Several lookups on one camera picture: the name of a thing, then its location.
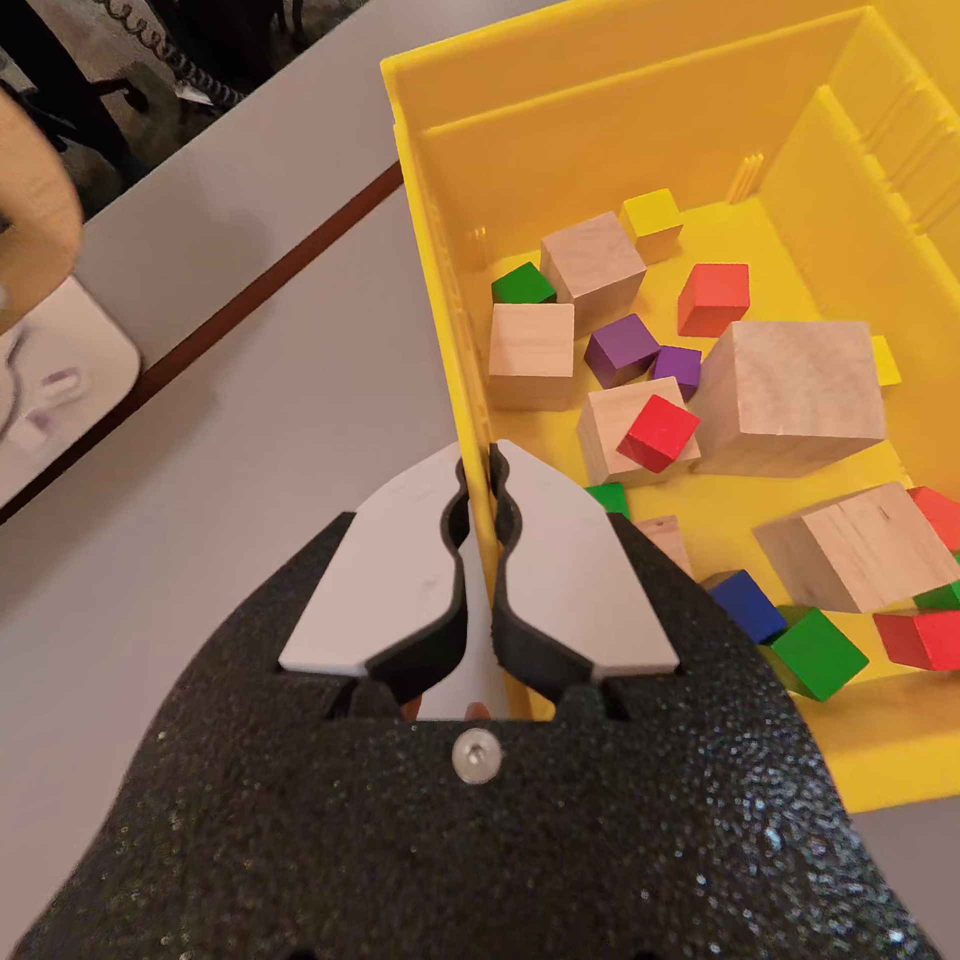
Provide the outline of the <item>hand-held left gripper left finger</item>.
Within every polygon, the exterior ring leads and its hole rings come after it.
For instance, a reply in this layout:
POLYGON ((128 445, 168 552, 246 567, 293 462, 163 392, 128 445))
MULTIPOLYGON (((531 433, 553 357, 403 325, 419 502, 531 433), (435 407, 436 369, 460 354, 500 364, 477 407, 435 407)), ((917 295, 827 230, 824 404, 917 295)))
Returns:
POLYGON ((386 686, 411 702, 466 652, 469 492, 457 442, 380 486, 339 545, 278 658, 291 673, 386 686))

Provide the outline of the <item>yellow plastic bin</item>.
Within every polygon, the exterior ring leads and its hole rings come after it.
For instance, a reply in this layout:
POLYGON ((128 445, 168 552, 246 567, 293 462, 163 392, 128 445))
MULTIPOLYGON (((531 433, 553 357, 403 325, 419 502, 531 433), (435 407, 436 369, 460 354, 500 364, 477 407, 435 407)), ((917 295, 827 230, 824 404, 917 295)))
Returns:
MULTIPOLYGON (((495 276, 658 189, 758 198, 825 320, 886 339, 914 481, 958 500, 958 2, 568 2, 381 64, 487 587, 495 276)), ((795 696, 853 812, 958 795, 958 672, 795 696)))

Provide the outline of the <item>heap of small coloured cubes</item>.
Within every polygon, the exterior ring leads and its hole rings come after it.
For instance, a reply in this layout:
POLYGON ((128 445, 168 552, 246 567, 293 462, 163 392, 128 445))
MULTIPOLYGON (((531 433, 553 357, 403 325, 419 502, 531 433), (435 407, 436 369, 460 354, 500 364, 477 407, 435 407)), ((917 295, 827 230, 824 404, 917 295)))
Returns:
MULTIPOLYGON (((677 332, 687 337, 719 338, 735 321, 744 320, 751 307, 750 273, 745 264, 701 264, 690 273, 677 300, 677 332)), ((573 376, 573 347, 578 336, 589 337, 582 359, 601 389, 622 386, 644 374, 666 386, 678 379, 678 393, 691 401, 701 382, 704 354, 697 349, 668 347, 662 352, 650 325, 629 305, 618 306, 614 318, 593 322, 590 333, 574 332, 574 308, 566 305, 497 305, 493 307, 488 349, 487 393, 499 405, 514 412, 559 412, 570 397, 573 376)), ((878 384, 881 378, 870 333, 878 384)), ((620 484, 587 486, 616 520, 633 521, 649 539, 663 537, 677 541, 686 550, 686 537, 678 516, 662 513, 635 521, 620 484)), ((942 584, 915 594, 922 608, 947 610, 958 603, 958 563, 955 546, 948 545, 940 533, 940 521, 926 513, 928 491, 925 488, 902 489, 931 525, 945 547, 942 554, 925 558, 926 575, 942 584)), ((745 569, 727 571, 702 580, 703 587, 721 604, 729 617, 752 644, 762 649, 776 670, 787 677, 789 690, 804 697, 824 701, 834 695, 869 664, 869 659, 838 630, 815 606, 776 606, 745 569)))

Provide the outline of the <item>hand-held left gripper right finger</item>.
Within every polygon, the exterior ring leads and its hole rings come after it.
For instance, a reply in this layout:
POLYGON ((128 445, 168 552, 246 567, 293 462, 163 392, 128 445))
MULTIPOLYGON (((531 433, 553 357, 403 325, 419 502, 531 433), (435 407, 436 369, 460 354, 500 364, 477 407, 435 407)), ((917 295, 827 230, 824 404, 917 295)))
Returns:
POLYGON ((499 665, 551 703, 581 685, 674 673, 678 654, 602 504, 508 439, 489 446, 489 480, 499 665))

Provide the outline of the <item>black furniture leg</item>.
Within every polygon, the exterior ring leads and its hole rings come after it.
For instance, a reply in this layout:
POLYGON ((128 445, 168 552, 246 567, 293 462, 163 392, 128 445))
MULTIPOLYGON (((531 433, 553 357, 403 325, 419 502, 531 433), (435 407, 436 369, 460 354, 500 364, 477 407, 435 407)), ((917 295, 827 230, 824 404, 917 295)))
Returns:
POLYGON ((88 80, 41 16, 26 1, 1 3, 1 47, 32 89, 2 88, 25 111, 52 147, 69 143, 99 154, 129 187, 148 174, 104 106, 101 89, 88 80))

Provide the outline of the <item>pile of plain wooden cubes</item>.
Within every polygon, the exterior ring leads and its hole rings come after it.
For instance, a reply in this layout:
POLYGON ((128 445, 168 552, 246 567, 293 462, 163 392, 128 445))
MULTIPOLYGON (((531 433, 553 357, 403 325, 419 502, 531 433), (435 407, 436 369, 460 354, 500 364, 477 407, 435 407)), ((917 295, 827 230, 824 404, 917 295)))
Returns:
POLYGON ((558 412, 487 396, 491 436, 594 487, 620 484, 632 518, 678 517, 700 579, 747 570, 775 606, 815 607, 849 625, 906 609, 942 582, 945 553, 906 490, 865 322, 821 310, 758 198, 680 215, 670 255, 634 303, 661 351, 703 353, 701 382, 649 373, 601 389, 578 336, 558 412), (677 301, 701 264, 745 264, 751 310, 719 338, 677 332, 677 301))

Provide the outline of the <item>tan rounded object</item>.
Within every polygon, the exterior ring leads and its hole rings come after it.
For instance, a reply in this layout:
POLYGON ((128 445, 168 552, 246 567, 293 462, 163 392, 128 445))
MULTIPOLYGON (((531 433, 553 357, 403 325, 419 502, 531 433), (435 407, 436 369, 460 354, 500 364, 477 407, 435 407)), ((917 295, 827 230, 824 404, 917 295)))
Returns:
POLYGON ((1 332, 6 333, 72 273, 83 210, 54 147, 1 93, 1 332))

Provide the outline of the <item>white rounded board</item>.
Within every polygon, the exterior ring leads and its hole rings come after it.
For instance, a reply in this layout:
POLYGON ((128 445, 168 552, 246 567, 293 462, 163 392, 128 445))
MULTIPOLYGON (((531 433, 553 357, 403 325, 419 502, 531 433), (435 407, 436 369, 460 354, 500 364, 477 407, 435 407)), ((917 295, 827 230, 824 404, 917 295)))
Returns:
POLYGON ((5 507, 134 387, 140 354, 70 274, 1 337, 5 507))

